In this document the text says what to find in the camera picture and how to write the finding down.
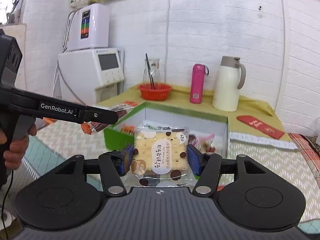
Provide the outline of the person's left hand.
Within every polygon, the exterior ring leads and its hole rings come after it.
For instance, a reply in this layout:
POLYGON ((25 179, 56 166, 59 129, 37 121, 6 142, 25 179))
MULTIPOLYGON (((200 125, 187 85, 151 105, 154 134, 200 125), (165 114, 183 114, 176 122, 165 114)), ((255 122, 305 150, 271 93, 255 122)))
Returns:
POLYGON ((3 158, 7 169, 16 170, 20 167, 22 159, 29 145, 29 136, 37 135, 36 125, 33 124, 21 140, 13 140, 9 149, 4 151, 3 158))

